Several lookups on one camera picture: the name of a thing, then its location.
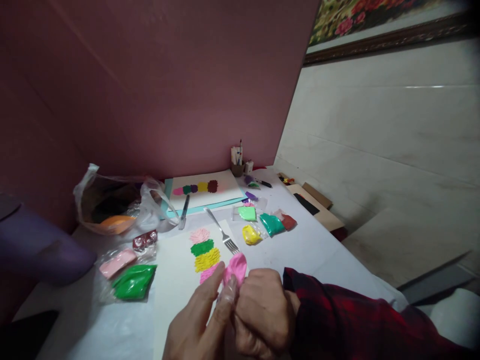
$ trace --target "framed painting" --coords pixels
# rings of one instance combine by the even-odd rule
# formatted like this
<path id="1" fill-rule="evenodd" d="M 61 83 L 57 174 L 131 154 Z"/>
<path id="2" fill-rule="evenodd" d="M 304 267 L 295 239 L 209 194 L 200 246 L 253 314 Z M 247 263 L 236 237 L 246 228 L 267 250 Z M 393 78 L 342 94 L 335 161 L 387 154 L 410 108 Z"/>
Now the framed painting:
<path id="1" fill-rule="evenodd" d="M 472 33 L 464 1 L 322 0 L 303 66 Z"/>

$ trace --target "red plaid sleeve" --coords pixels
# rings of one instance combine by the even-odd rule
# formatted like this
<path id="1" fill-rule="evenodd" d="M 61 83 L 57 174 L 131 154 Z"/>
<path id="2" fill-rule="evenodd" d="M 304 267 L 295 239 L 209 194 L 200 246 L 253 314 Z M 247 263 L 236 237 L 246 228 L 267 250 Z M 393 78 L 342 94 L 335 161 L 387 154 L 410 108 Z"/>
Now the red plaid sleeve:
<path id="1" fill-rule="evenodd" d="M 286 267 L 283 287 L 300 299 L 293 359 L 443 359 L 467 358 L 469 350 L 439 335 L 432 321 L 408 306 L 396 312 L 373 300 Z"/>

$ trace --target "red flower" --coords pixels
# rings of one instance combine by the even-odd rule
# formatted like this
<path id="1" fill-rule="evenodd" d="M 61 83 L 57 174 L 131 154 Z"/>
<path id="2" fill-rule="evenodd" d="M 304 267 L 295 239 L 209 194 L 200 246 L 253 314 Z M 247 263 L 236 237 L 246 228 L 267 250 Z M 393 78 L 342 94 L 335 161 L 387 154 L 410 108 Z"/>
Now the red flower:
<path id="1" fill-rule="evenodd" d="M 375 9 L 378 9 L 379 6 L 384 2 L 385 0 L 368 0 L 368 3 L 365 5 L 365 10 L 367 11 L 372 11 Z"/>
<path id="2" fill-rule="evenodd" d="M 403 3 L 404 1 L 405 0 L 388 0 L 386 8 L 391 9 L 393 7 L 397 7 L 398 5 Z"/>
<path id="3" fill-rule="evenodd" d="M 408 9 L 411 8 L 412 5 L 414 4 L 415 0 L 410 0 L 407 2 L 404 2 L 403 5 L 401 6 L 402 9 Z"/>
<path id="4" fill-rule="evenodd" d="M 360 24 L 363 20 L 365 20 L 365 11 L 361 12 L 355 19 L 355 24 Z"/>
<path id="5" fill-rule="evenodd" d="M 354 24 L 354 21 L 352 20 L 351 17 L 347 17 L 345 20 L 343 20 L 340 25 L 335 30 L 336 35 L 343 36 L 345 35 L 351 28 L 352 25 Z"/>
<path id="6" fill-rule="evenodd" d="M 355 4 L 355 6 L 353 7 L 353 9 L 351 10 L 351 13 L 352 13 L 352 14 L 356 14 L 356 13 L 360 12 L 361 10 L 363 10 L 364 7 L 365 7 L 365 5 L 367 5 L 367 2 L 368 2 L 368 1 L 369 1 L 369 0 L 359 0 L 359 1 Z"/>

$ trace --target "fork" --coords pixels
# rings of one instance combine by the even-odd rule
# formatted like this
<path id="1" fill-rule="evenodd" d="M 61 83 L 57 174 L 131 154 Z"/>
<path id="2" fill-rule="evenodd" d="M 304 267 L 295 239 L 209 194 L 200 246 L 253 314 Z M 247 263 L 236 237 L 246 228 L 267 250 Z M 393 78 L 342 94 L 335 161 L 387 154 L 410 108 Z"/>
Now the fork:
<path id="1" fill-rule="evenodd" d="M 213 220 L 213 222 L 218 226 L 218 228 L 220 229 L 220 232 L 221 232 L 221 235 L 223 236 L 223 239 L 222 239 L 222 242 L 225 244 L 226 248 L 228 250 L 230 250 L 230 252 L 232 254 L 238 254 L 240 252 L 239 248 L 237 247 L 237 245 L 235 245 L 235 243 L 232 241 L 232 238 L 230 236 L 228 236 L 226 233 L 224 233 L 224 231 L 222 230 L 222 228 L 220 227 L 220 224 L 219 222 L 217 221 L 217 219 L 215 218 L 215 216 L 212 214 L 212 212 L 210 211 L 210 209 L 208 207 L 204 207 L 203 210 L 208 214 L 208 216 Z"/>

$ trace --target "light blue paper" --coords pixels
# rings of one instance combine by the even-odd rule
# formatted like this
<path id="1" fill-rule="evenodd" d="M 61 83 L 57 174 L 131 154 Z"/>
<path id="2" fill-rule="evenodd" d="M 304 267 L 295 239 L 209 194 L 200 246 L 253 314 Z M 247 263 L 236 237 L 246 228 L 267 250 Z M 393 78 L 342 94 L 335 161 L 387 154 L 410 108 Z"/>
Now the light blue paper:
<path id="1" fill-rule="evenodd" d="M 169 199 L 170 199 L 170 196 L 172 195 L 173 184 L 174 184 L 174 180 L 172 178 L 165 180 L 165 195 Z M 241 187 L 240 187 L 240 190 L 243 193 L 243 195 L 245 195 L 245 192 L 243 191 L 243 189 Z M 243 197 L 237 197 L 237 198 L 234 198 L 234 199 L 231 199 L 231 200 L 209 204 L 209 205 L 206 205 L 206 207 L 209 208 L 209 209 L 215 209 L 215 208 L 219 208 L 219 207 L 222 207 L 222 206 L 225 206 L 225 205 L 231 205 L 231 204 L 241 202 L 246 197 L 247 196 L 245 195 Z M 161 208 L 166 212 L 166 215 L 169 218 L 174 218 L 175 217 L 175 213 L 173 211 L 169 210 L 169 206 L 167 205 L 167 203 L 165 201 L 161 202 Z M 203 211 L 203 209 L 204 209 L 204 206 L 189 207 L 186 211 L 186 214 L 188 215 L 188 214 L 198 213 L 200 211 Z M 182 214 L 182 209 L 175 209 L 175 210 L 177 211 L 177 213 L 179 215 Z"/>

